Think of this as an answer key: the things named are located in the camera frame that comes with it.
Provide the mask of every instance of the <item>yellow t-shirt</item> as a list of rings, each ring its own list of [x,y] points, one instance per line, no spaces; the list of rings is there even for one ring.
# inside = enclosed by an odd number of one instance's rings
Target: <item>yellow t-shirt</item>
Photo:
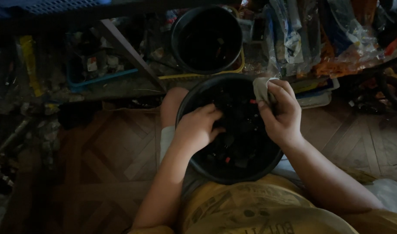
[[[182,234],[397,234],[397,214],[373,210],[337,216],[316,208],[289,180],[267,175],[256,182],[207,183],[180,214]],[[166,226],[130,234],[173,234]]]

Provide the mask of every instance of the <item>wooden parquet floor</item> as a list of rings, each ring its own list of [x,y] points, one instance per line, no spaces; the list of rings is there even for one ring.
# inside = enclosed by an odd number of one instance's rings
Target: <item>wooden parquet floor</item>
[[[354,114],[344,103],[305,109],[301,132],[332,162],[397,179],[397,117]],[[61,179],[47,233],[121,233],[157,171],[158,113],[98,112],[59,134]]]

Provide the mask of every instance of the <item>forearm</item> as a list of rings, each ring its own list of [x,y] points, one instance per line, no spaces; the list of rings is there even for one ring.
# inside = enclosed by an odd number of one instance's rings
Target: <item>forearm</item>
[[[383,209],[383,204],[372,193],[305,139],[282,150],[309,193],[326,210],[340,215]]]
[[[172,225],[180,206],[180,196],[188,161],[187,150],[170,146],[151,188],[133,221],[132,229]]]

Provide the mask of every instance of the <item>yellow plastic tray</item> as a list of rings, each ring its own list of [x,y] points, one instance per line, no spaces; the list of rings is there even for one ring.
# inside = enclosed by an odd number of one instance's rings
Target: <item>yellow plastic tray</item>
[[[229,6],[228,6],[228,8],[234,12],[234,14],[236,15],[236,18],[239,17],[239,12],[235,8],[232,8],[232,7],[229,7]],[[242,47],[242,50],[240,51],[240,58],[242,60],[242,64],[236,70],[222,71],[222,72],[219,72],[219,73],[216,73],[216,74],[211,74],[211,75],[199,75],[199,74],[194,74],[194,73],[188,73],[188,74],[178,74],[178,75],[165,75],[165,76],[159,76],[158,78],[160,78],[161,80],[164,80],[164,79],[176,79],[176,78],[193,78],[193,77],[206,78],[206,77],[210,77],[210,76],[213,76],[213,75],[223,74],[223,73],[228,73],[228,72],[239,73],[239,72],[242,71],[243,67],[245,66],[245,53],[243,52],[243,47]]]

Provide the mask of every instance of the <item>black bowl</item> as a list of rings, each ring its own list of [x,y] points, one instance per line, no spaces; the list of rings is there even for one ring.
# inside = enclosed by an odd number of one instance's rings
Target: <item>black bowl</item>
[[[194,8],[171,28],[171,50],[183,69],[201,75],[221,72],[237,59],[242,30],[235,16],[218,6]]]
[[[212,103],[215,99],[216,106],[223,111],[223,118],[213,127],[226,127],[227,132],[217,136],[212,143],[194,154],[190,160],[190,165],[198,173],[216,183],[235,184],[258,180],[271,172],[283,156],[279,146],[268,137],[264,130],[257,104],[249,103],[250,99],[255,99],[252,82],[252,78],[243,74],[217,75],[196,85],[185,96],[178,109],[175,126],[183,115]],[[230,93],[233,94],[230,96],[235,100],[243,100],[243,104],[239,104],[239,108],[229,107],[229,105],[221,106],[224,105],[223,100],[220,101],[217,95],[216,97],[211,95],[219,92],[220,87],[223,89],[221,97],[225,93]],[[246,127],[242,128],[243,123],[248,124],[247,121],[252,123],[250,130]],[[234,136],[235,140],[231,146],[223,148],[226,135],[229,134]],[[233,161],[241,160],[241,158],[248,159],[247,166],[242,168],[232,162],[226,163],[226,157],[232,158]]]

